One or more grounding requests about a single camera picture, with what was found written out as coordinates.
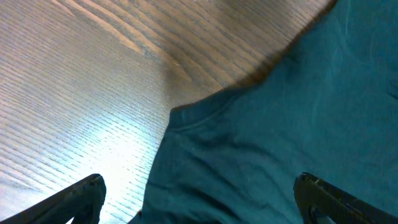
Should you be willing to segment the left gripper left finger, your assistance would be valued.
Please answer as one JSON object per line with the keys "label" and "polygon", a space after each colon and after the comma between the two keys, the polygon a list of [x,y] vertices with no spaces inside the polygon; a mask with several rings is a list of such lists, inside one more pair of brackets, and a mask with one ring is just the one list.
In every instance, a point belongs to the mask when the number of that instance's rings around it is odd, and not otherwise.
{"label": "left gripper left finger", "polygon": [[91,174],[1,224],[98,224],[106,197],[100,174]]}

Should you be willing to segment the dark teal t-shirt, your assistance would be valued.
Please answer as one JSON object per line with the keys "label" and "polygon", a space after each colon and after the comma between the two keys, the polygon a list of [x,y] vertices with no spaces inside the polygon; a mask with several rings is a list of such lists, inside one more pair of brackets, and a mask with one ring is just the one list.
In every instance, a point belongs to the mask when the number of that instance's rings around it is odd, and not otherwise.
{"label": "dark teal t-shirt", "polygon": [[397,2],[338,1],[267,79],[170,112],[133,223],[300,223],[310,172],[397,213]]}

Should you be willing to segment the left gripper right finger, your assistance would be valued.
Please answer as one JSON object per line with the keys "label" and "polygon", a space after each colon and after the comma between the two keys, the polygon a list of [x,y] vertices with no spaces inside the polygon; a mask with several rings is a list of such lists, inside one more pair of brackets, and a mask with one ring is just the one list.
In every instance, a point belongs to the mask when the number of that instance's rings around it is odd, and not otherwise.
{"label": "left gripper right finger", "polygon": [[296,178],[293,190],[304,224],[397,224],[397,217],[308,172]]}

